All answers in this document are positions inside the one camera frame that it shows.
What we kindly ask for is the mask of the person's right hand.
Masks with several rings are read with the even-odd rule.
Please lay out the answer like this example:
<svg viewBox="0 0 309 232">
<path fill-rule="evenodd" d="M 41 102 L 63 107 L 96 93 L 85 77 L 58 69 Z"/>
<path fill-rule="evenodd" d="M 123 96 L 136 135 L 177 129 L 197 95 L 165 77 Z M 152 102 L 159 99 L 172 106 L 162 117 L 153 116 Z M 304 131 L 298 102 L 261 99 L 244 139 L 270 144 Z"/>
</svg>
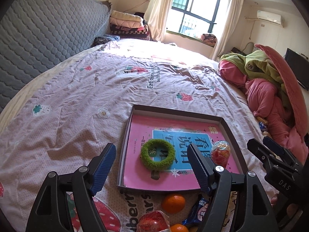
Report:
<svg viewBox="0 0 309 232">
<path fill-rule="evenodd" d="M 271 203 L 272 206 L 275 206 L 275 205 L 277 204 L 277 202 L 278 202 L 278 197 L 279 197 L 279 194 L 275 194 L 275 195 L 271 198 L 270 203 Z"/>
</svg>

